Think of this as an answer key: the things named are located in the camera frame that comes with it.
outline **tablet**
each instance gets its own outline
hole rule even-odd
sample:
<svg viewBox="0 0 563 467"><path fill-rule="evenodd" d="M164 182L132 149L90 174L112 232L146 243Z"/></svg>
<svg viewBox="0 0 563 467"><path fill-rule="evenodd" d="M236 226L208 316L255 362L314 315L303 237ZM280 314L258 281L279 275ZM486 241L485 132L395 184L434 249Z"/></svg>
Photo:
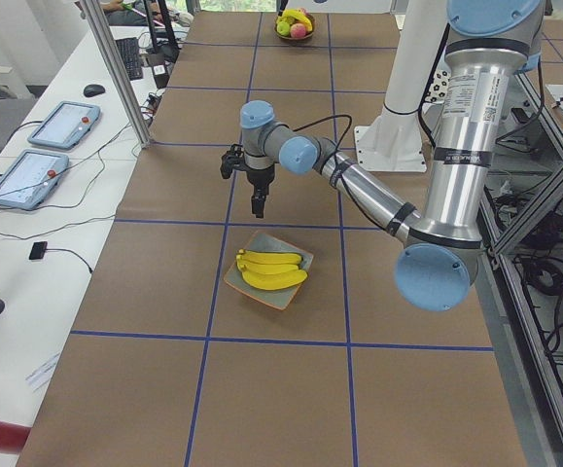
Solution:
<svg viewBox="0 0 563 467"><path fill-rule="evenodd" d="M28 136L28 142L48 148L71 149L90 131L99 113L96 105L62 101Z"/></svg>
<svg viewBox="0 0 563 467"><path fill-rule="evenodd" d="M55 187L68 165L65 154L26 149L0 177L0 206L34 208Z"/></svg>

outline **computer mouse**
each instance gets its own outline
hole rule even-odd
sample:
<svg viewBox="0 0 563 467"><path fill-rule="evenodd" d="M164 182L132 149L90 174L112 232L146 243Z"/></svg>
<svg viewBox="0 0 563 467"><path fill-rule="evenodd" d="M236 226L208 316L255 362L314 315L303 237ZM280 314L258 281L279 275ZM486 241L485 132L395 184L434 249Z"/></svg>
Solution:
<svg viewBox="0 0 563 467"><path fill-rule="evenodd" d="M103 94L104 92L106 92L106 88L102 85L86 85L83 89L85 97L93 97L94 95Z"/></svg>

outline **white table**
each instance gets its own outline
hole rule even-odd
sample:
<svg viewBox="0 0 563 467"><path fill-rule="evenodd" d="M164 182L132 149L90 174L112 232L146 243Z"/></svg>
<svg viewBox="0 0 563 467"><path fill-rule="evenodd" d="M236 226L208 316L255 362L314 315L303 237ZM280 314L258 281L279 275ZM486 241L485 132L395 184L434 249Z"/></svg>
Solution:
<svg viewBox="0 0 563 467"><path fill-rule="evenodd" d="M138 37L145 28L114 27L116 38ZM156 86L151 71L132 81L139 103ZM85 85L101 84L106 93L83 97ZM101 107L95 128L72 151L76 163L110 140L128 120L99 50L89 33L72 53L37 102L27 121L43 120L61 100L89 102ZM2 173L25 148L26 137L35 126L20 130L0 156ZM35 212L0 211L0 232L28 236L94 217L115 213L123 197L139 148L134 132L127 128L101 153L106 167L84 202L73 209L47 208ZM65 174L48 204L72 205L81 198L88 182L101 168L94 156ZM68 248L93 267L97 262L112 220L97 221L36 239L12 240L0 236L0 298L6 308L0 315L0 420L31 426L46 393L47 385L33 392L25 378L59 353L90 280L85 265L70 253L48 252L31 262L28 254L34 241L45 240L49 248ZM15 455L0 454L0 467L15 465Z"/></svg>

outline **black keyboard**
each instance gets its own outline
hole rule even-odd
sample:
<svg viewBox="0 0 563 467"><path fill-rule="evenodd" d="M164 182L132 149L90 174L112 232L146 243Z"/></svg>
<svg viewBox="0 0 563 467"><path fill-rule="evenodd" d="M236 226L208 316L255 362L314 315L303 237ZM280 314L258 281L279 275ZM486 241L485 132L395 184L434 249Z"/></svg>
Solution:
<svg viewBox="0 0 563 467"><path fill-rule="evenodd" d="M140 80L143 78L143 63L138 54L138 39L135 37L126 37L125 39L116 39L117 50L122 56L125 71L130 81Z"/></svg>

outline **metal pole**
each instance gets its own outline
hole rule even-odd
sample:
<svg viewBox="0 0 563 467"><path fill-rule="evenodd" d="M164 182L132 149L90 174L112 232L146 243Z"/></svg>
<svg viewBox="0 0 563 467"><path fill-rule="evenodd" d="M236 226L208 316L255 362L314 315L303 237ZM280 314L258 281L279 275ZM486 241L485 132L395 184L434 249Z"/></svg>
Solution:
<svg viewBox="0 0 563 467"><path fill-rule="evenodd" d="M117 51L115 39L110 32L108 21L97 0L81 0L83 12L88 21L88 26L95 37L97 47L104 58L104 63L108 68L113 83L117 88L119 98L122 100L123 108L127 113L129 122L136 133L136 137L142 148L149 146L151 136L147 124L143 119L138 105L138 100L132 89L132 84L127 78L125 67Z"/></svg>

